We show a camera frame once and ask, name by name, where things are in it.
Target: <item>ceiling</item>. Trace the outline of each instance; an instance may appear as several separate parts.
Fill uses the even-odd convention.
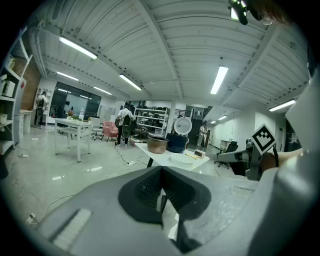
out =
[[[29,28],[44,76],[61,71],[117,100],[179,100],[228,111],[259,102],[269,108],[298,97],[309,80],[307,42],[295,27],[267,27],[251,14],[241,25],[230,18],[227,0],[52,0],[31,17]],[[219,66],[229,69],[213,95]]]

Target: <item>glass wall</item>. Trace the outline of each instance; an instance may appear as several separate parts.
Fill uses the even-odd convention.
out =
[[[50,116],[62,118],[68,115],[84,115],[87,120],[97,114],[101,97],[58,82],[56,84]]]

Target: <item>floor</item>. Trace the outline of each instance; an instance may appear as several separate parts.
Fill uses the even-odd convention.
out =
[[[6,166],[9,175],[1,180],[8,202],[19,218],[25,221],[30,213],[34,213],[40,221],[44,215],[68,200],[70,196],[83,188],[116,176],[124,175],[147,167],[149,158],[137,147],[117,147],[118,152],[132,166],[123,166],[124,162],[115,150],[115,143],[91,140],[91,154],[88,154],[86,139],[81,143],[81,162],[77,162],[77,140],[71,140],[67,148],[66,134],[58,136],[58,155],[55,155],[54,128],[31,128],[30,133],[24,134],[23,139],[6,154]],[[211,158],[217,149],[208,146],[206,155]],[[231,169],[218,167],[213,160],[193,170],[204,175],[246,179],[236,176]],[[168,202],[164,212],[164,232],[169,234],[177,223],[176,212]]]

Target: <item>white table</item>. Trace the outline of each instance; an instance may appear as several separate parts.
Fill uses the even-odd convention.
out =
[[[68,127],[60,128],[58,127],[59,124],[66,125]],[[55,154],[58,154],[57,151],[57,131],[62,131],[68,134],[67,137],[67,147],[70,148],[70,137],[71,134],[76,134],[76,155],[78,162],[81,162],[80,157],[80,137],[88,135],[88,153],[90,154],[90,144],[91,144],[91,130],[92,124],[88,122],[78,121],[78,120],[69,120],[66,118],[55,118],[54,122],[54,149]]]
[[[150,157],[147,167],[151,167],[153,161],[155,160],[161,166],[173,166],[173,167],[177,167],[177,168],[184,169],[187,171],[192,171],[193,169],[199,167],[200,165],[204,164],[206,161],[209,160],[209,157],[205,156],[204,158],[197,158],[194,161],[194,164],[192,167],[181,167],[181,166],[176,165],[171,162],[170,156],[174,153],[172,153],[168,150],[166,150],[163,154],[155,154],[155,153],[152,153],[148,150],[147,143],[135,143],[135,145],[139,149],[141,149],[144,153],[146,153],[148,157]],[[184,153],[191,155],[191,156],[193,156],[195,154],[194,152],[189,151],[187,149],[184,151]]]
[[[31,126],[31,113],[30,110],[20,109],[20,121],[19,121],[19,135],[20,138],[24,136],[24,133],[30,133]]]

